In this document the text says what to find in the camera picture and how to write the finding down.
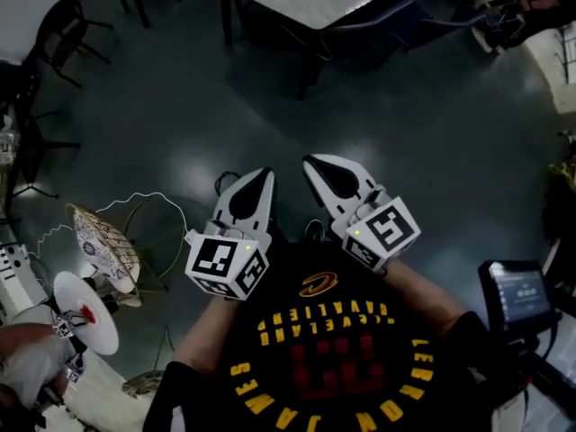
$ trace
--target black t-shirt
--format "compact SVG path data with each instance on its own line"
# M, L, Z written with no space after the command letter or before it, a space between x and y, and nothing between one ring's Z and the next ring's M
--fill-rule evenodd
M144 430L489 430L504 353L464 314L441 340L332 243L290 245L241 309L220 372L169 364Z

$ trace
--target white cable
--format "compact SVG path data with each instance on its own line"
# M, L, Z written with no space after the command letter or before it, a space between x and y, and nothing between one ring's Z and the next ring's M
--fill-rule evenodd
M34 256L34 257L36 257L36 259L40 260L40 245L42 243L44 243L44 240L47 239L50 235L52 235L54 232L58 232L62 228L65 228L68 230L74 230L71 227L67 226L66 224L60 224L55 229L50 229L50 232L42 235L42 238L40 240L38 240L38 245L36 246L36 253L34 253L33 251L30 251L28 254L31 256Z
M96 210L96 212L105 212L106 210L108 210L108 208L111 208L115 203L128 203L130 200L132 200L132 198L134 198L134 196L139 195L140 197L144 197L144 198L148 198L151 197L152 195L160 195L164 200L166 200L168 203L170 203L172 206L175 206L179 211L180 214L182 215L182 221L184 222L184 229L186 230L186 232L188 231L188 224L186 223L186 217L184 215L184 212L182 211L182 208L180 208L177 204L175 204L174 202L172 202L171 200L168 200L166 198L166 196L161 193L161 192L151 192L151 193L140 193L140 192L135 192L133 193L128 199L126 200L114 200L112 203L110 203L106 208L101 208L100 210Z
M100 210L96 210L96 212L105 212L106 210L108 210L109 208L111 208L112 206L114 206L116 203L128 203L130 200L132 200L132 198L134 198L136 195L139 195L140 197L144 197L144 198L148 198L151 197L152 195L160 195L164 200L166 200L168 203L170 203L171 205L175 206L179 211L180 214L182 215L182 221L184 222L184 229L187 232L188 231L188 224L186 223L186 217L184 215L184 212L182 211L182 208L180 208L177 204L175 204L174 202L172 202L171 200L168 200L167 197L161 193L161 192L152 192L152 193L140 193L140 192L135 192L133 193L130 197L128 197L126 200L114 200L112 203L110 203L108 206L106 206L105 208L101 208ZM38 245L36 247L36 253L34 252L30 252L29 255L32 255L34 257L36 257L36 259L40 259L40 246L42 243L44 243L44 240L47 239L50 235L52 235L54 232L57 232L58 230L62 229L62 228L66 228L68 230L72 230L74 231L74 229L72 229L71 227L67 226L66 224L60 224L59 226L57 226L55 229L50 229L50 232L48 232L47 234L44 234L42 236L42 239L38 241Z

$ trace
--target monitor screen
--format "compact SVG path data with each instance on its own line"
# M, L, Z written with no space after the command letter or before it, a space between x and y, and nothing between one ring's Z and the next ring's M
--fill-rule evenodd
M494 274L507 323L550 311L550 303L539 271L501 271Z

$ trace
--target gray floor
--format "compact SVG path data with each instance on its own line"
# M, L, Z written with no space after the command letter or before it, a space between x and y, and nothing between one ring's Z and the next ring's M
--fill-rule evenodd
M323 216L301 159L326 152L361 162L403 197L423 231L404 259L484 319L478 265L545 256L540 211L560 120L522 49L487 57L461 31L398 52L379 70L328 66L297 102L297 54L252 46L238 21L235 44L225 49L219 0L144 3L149 30L117 0L85 0L87 17L116 27L117 35L90 29L112 65L74 57L66 70L83 90L51 72L43 78L36 112L62 110L42 125L46 136L83 147L45 158L39 186L59 200L34 193L15 200L19 235L31 248L66 220L65 203L98 209L136 191L163 192L201 229L220 173L262 166L276 173L279 222L297 239L308 219ZM129 209L116 206L109 216L120 221ZM142 210L133 222L138 242L179 225L176 210L161 201ZM169 245L155 261L158 270L176 247ZM49 280L84 263L68 231L52 235L41 252ZM183 269L181 261L168 294L117 314L121 349L107 360L125 377L150 370L163 328L169 325L177 343L207 302Z

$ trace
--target white plate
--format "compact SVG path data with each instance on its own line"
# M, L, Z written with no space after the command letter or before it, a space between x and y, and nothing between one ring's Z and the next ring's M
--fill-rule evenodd
M103 356L118 350L120 340L112 315L88 283L70 272L60 272L54 279L54 297L61 312L76 311L92 317L92 322L74 330L84 344Z
M100 233L88 220L74 211L74 229L80 249L82 249L88 262L101 273L116 290L121 293L130 293L134 289L134 282L140 275L140 260L132 244L112 224L101 220L93 214L85 214L93 224L106 232L106 241L113 248L121 248L123 255L115 255L111 249L100 240ZM124 271L130 272L131 278Z

